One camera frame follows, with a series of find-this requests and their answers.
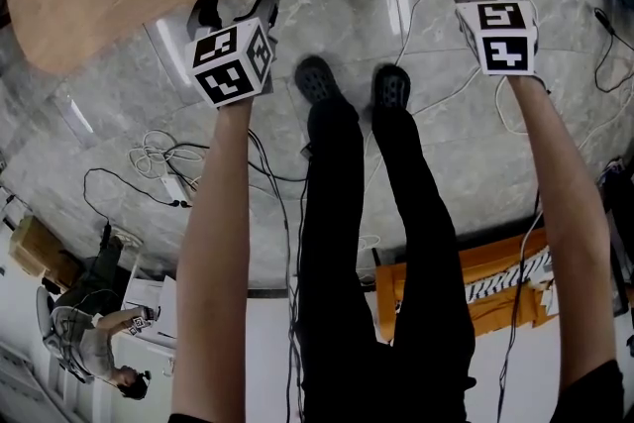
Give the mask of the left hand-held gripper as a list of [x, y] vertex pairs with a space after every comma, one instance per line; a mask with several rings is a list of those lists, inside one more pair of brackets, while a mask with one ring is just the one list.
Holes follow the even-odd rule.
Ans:
[[276, 42], [274, 26], [280, 0], [256, 0], [251, 18], [222, 27], [219, 0], [200, 0], [187, 29], [185, 68], [203, 100], [212, 108], [272, 93], [270, 68]]

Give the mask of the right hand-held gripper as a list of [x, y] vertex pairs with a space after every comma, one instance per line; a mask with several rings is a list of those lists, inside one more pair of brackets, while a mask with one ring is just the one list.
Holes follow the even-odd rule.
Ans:
[[538, 27], [529, 0], [454, 0], [460, 28], [485, 75], [532, 75]]

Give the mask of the person's right forearm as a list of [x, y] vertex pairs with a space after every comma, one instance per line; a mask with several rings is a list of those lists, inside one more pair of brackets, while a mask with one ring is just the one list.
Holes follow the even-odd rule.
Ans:
[[536, 168], [559, 301], [560, 387], [615, 360], [610, 234], [583, 158], [543, 84], [511, 76]]

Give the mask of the person's left forearm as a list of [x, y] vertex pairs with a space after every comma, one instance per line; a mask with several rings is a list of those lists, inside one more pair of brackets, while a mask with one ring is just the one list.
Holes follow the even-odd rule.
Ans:
[[218, 111], [178, 257], [171, 411], [206, 423], [246, 422], [252, 105]]

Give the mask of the person's left black shoe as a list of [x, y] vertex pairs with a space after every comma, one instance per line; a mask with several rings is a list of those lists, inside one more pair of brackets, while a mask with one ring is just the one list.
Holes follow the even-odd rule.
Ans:
[[330, 66], [317, 55], [308, 56], [297, 65], [294, 82], [298, 91], [311, 105], [343, 97]]

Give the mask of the person's black shoe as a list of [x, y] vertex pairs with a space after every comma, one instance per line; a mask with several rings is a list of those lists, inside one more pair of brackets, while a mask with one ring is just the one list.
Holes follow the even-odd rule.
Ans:
[[410, 93], [410, 77], [400, 66], [386, 64], [374, 75], [372, 99], [375, 108], [406, 109]]
[[343, 97], [330, 66], [317, 55], [308, 56], [297, 65], [294, 82], [298, 91], [311, 105]]

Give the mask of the person's right black shoe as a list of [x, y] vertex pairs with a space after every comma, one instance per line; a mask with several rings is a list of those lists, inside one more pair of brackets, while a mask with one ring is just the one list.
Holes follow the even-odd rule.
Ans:
[[386, 64], [374, 75], [372, 99], [375, 108], [406, 109], [410, 93], [410, 77], [400, 66]]

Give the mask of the white power adapter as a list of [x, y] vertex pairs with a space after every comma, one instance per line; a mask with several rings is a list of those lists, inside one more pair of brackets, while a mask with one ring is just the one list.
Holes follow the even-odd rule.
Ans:
[[179, 178], [174, 174], [166, 174], [164, 175], [160, 181], [165, 187], [167, 193], [174, 201], [188, 201], [188, 196], [183, 188]]

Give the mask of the person's black trousers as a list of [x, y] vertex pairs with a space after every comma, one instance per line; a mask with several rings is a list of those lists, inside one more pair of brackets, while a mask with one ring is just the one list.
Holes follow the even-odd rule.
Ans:
[[466, 423], [475, 332], [455, 228], [411, 114], [376, 107], [372, 130], [406, 233], [394, 342], [381, 344], [356, 272], [364, 142], [354, 107], [315, 104], [298, 285], [306, 423]]

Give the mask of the black white striped cloth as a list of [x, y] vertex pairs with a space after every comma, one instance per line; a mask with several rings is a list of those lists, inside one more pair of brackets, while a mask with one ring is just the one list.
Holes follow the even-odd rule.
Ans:
[[467, 304], [472, 304], [477, 300], [487, 298], [502, 290], [514, 287], [519, 282], [526, 282], [531, 279], [535, 273], [543, 270], [547, 264], [550, 264], [551, 259], [549, 248], [544, 248], [537, 255], [525, 259], [523, 269], [520, 269], [520, 264], [515, 264], [492, 276], [467, 284], [465, 286]]

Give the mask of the white cabinet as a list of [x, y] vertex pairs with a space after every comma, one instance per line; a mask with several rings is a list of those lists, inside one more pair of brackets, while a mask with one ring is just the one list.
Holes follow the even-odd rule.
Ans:
[[174, 350], [176, 347], [176, 281], [166, 276], [163, 281], [131, 278], [123, 298], [122, 309], [137, 306], [153, 308], [158, 319], [136, 338], [147, 344]]

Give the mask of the brown cardboard box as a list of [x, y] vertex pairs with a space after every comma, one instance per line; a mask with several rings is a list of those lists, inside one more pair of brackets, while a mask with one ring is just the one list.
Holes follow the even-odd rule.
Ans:
[[84, 271], [83, 265], [35, 216], [23, 218], [13, 231], [9, 256], [28, 275], [45, 278], [62, 291], [70, 289]]

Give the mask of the orange box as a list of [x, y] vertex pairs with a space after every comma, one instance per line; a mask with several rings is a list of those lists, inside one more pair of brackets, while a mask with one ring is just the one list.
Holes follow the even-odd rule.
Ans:
[[[471, 282], [484, 279], [506, 270], [515, 264], [523, 269], [524, 260], [537, 255], [548, 248], [544, 228], [538, 228], [529, 236], [519, 235], [493, 242], [484, 246], [460, 251], [465, 286]], [[546, 273], [547, 264], [526, 282], [502, 290], [468, 304], [470, 315], [477, 336], [498, 331], [510, 326], [512, 321], [514, 300], [518, 299], [516, 324], [526, 323], [539, 327], [551, 320], [558, 311], [553, 305], [543, 303], [546, 289], [552, 289], [552, 278], [540, 282], [538, 278]]]

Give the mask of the person's right black sleeve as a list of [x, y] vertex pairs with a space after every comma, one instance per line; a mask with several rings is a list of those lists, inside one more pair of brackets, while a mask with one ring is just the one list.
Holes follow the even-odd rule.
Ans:
[[623, 417], [623, 374], [612, 360], [560, 393], [551, 423], [621, 423]]

